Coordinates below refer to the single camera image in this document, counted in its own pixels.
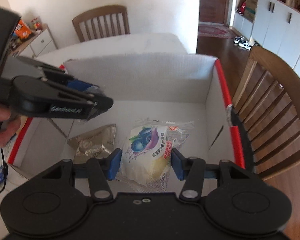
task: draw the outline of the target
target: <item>cabinet handle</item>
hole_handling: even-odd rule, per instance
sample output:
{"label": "cabinet handle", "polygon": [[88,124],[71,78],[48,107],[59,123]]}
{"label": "cabinet handle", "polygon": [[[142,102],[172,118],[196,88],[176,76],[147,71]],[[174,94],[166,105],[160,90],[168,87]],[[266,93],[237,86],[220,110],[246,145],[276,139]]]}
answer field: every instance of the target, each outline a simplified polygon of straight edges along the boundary
{"label": "cabinet handle", "polygon": [[289,20],[288,20],[288,23],[290,24],[291,22],[291,19],[292,19],[292,13],[290,13],[290,17],[289,17]]}

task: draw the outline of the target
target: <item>orange snack bag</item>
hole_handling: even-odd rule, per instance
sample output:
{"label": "orange snack bag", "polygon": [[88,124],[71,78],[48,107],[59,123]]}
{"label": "orange snack bag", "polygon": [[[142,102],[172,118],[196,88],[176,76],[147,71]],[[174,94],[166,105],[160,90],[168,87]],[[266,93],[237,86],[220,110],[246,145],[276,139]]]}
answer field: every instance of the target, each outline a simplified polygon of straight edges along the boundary
{"label": "orange snack bag", "polygon": [[27,39],[29,37],[29,35],[32,33],[30,28],[23,22],[23,20],[19,21],[14,32],[22,40]]}

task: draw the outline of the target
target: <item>screw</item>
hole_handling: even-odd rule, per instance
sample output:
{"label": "screw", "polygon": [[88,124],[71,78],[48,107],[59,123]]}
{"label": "screw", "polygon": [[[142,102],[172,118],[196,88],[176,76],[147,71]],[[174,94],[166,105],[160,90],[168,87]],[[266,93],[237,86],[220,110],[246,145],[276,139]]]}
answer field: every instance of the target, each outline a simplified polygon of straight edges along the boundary
{"label": "screw", "polygon": [[110,196],[110,192],[109,192],[109,191],[106,191],[106,190],[98,190],[98,191],[96,191],[96,192],[94,193],[94,196],[95,196],[96,198],[102,198],[102,199],[104,199],[104,198],[107,198],[107,197]]}
{"label": "screw", "polygon": [[198,193],[195,191],[195,190],[192,190],[192,189],[188,189],[188,190],[185,190],[182,192],[182,195],[185,197],[185,198],[195,198],[198,196]]}
{"label": "screw", "polygon": [[142,202],[141,202],[141,200],[135,199],[135,200],[133,201],[133,204],[135,204],[135,205],[141,205]]}
{"label": "screw", "polygon": [[143,198],[143,199],[142,199],[142,202],[143,202],[143,203],[150,203],[150,202],[151,202],[151,199],[150,199],[150,198]]}

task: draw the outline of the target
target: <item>black cable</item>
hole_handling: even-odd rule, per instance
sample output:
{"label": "black cable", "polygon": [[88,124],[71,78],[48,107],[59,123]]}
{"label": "black cable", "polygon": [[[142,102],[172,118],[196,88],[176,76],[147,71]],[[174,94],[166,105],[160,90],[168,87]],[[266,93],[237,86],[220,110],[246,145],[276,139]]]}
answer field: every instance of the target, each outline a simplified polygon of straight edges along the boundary
{"label": "black cable", "polygon": [[4,183],[3,183],[3,187],[0,190],[0,194],[4,191],[4,189],[6,188],[6,184],[7,184],[7,175],[8,175],[8,165],[4,160],[4,155],[3,155],[3,150],[1,148],[1,156],[2,156],[2,174],[3,174],[3,179],[4,179]]}

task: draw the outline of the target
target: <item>gold foil wrapper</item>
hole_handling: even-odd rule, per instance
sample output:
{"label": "gold foil wrapper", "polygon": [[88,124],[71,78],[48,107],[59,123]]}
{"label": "gold foil wrapper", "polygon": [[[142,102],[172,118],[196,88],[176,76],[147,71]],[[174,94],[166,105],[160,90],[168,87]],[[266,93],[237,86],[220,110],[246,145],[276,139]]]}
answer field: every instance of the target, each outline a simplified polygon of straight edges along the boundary
{"label": "gold foil wrapper", "polygon": [[116,125],[108,124],[69,139],[68,145],[76,151],[73,163],[108,157],[114,150],[115,131]]}

